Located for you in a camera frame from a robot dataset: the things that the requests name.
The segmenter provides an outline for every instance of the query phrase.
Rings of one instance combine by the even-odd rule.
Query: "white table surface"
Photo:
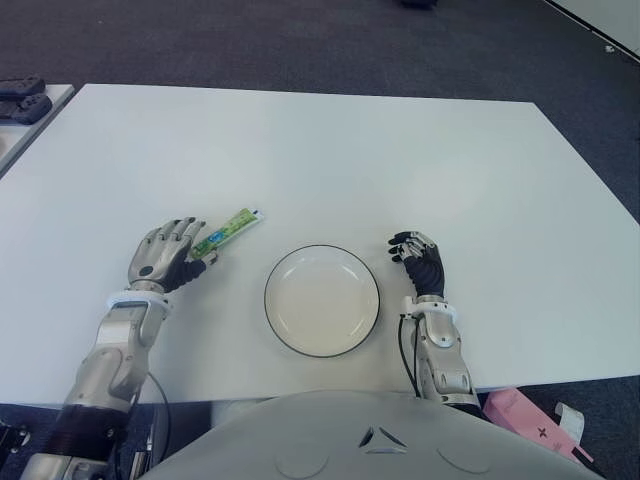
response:
[[[51,99],[53,107],[44,117],[33,125],[11,125],[0,123],[0,177],[3,170],[10,165],[17,155],[29,144],[38,133],[46,127],[56,113],[64,107],[73,94],[71,85],[48,85],[45,93]]]
[[[431,236],[480,388],[640,373],[640,232],[530,103],[88,85],[0,181],[0,402],[59,403],[141,237],[171,218],[266,220],[173,295],[151,369],[171,401],[408,390],[395,334],[413,292],[386,240]],[[381,312],[344,356],[285,347],[276,262],[358,255]]]

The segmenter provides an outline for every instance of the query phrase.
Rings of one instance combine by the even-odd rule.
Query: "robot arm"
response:
[[[420,232],[402,232],[389,241],[394,262],[402,262],[416,287],[405,297],[401,321],[413,319],[419,394],[481,416],[469,370],[462,358],[456,311],[444,299],[444,268],[436,244]]]
[[[173,220],[149,232],[129,267],[130,288],[109,298],[109,312],[82,361],[76,383],[42,453],[23,480],[106,478],[107,461],[122,438],[149,371],[149,351],[171,311],[165,293],[197,278],[216,260],[187,261],[204,222]]]

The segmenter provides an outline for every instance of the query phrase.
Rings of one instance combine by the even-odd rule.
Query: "toothpaste tube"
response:
[[[222,227],[195,245],[191,249],[191,257],[194,260],[204,257],[263,218],[264,215],[260,211],[243,208]]]

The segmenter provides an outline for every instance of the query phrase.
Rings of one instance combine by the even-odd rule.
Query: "plate rim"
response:
[[[276,268],[278,268],[278,266],[284,262],[288,257],[290,257],[291,255],[293,255],[294,253],[300,251],[300,250],[304,250],[305,248],[311,248],[311,247],[330,247],[330,248],[335,248],[337,250],[342,250],[343,252],[348,253],[349,255],[351,255],[352,257],[354,257],[356,260],[358,260],[363,266],[364,268],[367,270],[367,272],[369,272],[369,275],[371,275],[371,278],[373,279],[373,284],[376,287],[376,294],[378,295],[378,307],[376,309],[376,316],[373,319],[373,323],[371,324],[371,328],[369,329],[369,331],[367,332],[367,334],[362,338],[362,340],[360,340],[357,344],[355,344],[353,347],[344,350],[340,353],[335,353],[333,355],[313,355],[311,353],[306,353],[306,352],[302,352],[294,347],[292,347],[291,345],[289,345],[287,342],[285,342],[282,337],[280,337],[280,335],[278,335],[278,332],[276,332],[275,328],[273,328],[273,324],[271,323],[271,319],[269,318],[269,313],[267,311],[267,287],[269,286],[269,282],[271,281],[271,277],[273,276],[273,273],[276,271]],[[334,358],[334,357],[339,357],[340,355],[344,355],[345,353],[349,353],[350,351],[358,348],[360,345],[362,345],[364,343],[364,341],[369,338],[369,336],[371,335],[371,332],[373,332],[373,329],[376,327],[376,325],[378,324],[378,318],[380,317],[380,303],[381,303],[381,299],[380,299],[380,287],[378,286],[378,281],[376,280],[375,275],[373,274],[373,272],[371,271],[371,269],[369,268],[369,266],[364,263],[362,261],[362,259],[360,257],[358,257],[355,253],[350,252],[349,250],[347,250],[346,248],[342,248],[342,247],[338,247],[336,245],[330,245],[328,243],[313,243],[310,245],[304,245],[302,247],[296,248],[295,250],[291,250],[289,253],[287,253],[284,257],[282,257],[280,260],[278,260],[278,262],[273,266],[273,268],[271,269],[271,273],[269,273],[269,276],[267,277],[267,281],[264,284],[264,295],[263,295],[263,304],[264,304],[264,314],[267,317],[267,323],[269,324],[269,328],[271,328],[271,331],[273,332],[273,334],[278,338],[278,340],[280,340],[287,348],[293,350],[296,353],[299,353],[300,355],[304,355],[305,357],[311,357],[311,358]]]

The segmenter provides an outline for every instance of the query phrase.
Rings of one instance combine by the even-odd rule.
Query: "game controller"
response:
[[[22,125],[33,125],[44,117],[53,104],[43,93],[30,95],[21,102],[0,102],[0,120],[10,120]]]
[[[22,100],[30,95],[43,93],[45,86],[44,80],[37,75],[22,80],[0,80],[0,100]]]

